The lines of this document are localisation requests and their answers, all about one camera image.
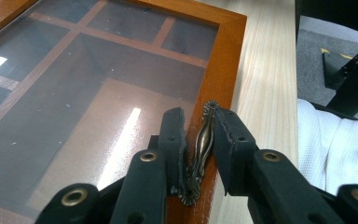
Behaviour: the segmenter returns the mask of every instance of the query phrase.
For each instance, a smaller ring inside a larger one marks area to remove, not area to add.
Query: gray carpet
[[[354,56],[358,43],[300,29],[296,45],[298,98],[327,105],[336,94],[324,86],[321,49]]]

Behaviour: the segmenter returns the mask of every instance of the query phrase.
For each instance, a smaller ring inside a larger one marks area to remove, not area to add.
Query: floor
[[[354,56],[358,53],[358,32],[314,18],[300,19],[296,46],[298,98],[327,105],[335,91],[324,86],[321,49]]]

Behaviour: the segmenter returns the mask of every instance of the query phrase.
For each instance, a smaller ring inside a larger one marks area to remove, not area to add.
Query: white cloth
[[[316,110],[297,101],[299,171],[319,189],[337,195],[358,184],[358,121]]]

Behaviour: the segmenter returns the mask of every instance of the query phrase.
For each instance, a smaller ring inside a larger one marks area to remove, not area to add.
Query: glass panel
[[[103,189],[181,106],[216,28],[121,1],[43,1],[0,34],[0,208],[32,219],[60,189]]]

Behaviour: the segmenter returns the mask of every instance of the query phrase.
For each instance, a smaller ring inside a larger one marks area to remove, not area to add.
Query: wooden table
[[[15,1],[22,9],[26,0]],[[283,152],[297,164],[296,33],[294,0],[205,0],[248,17],[231,109],[260,148]],[[11,18],[21,10],[8,12]],[[0,26],[9,19],[1,18]],[[191,223],[243,223],[250,220],[245,198],[224,197],[216,179],[211,212],[191,211]]]

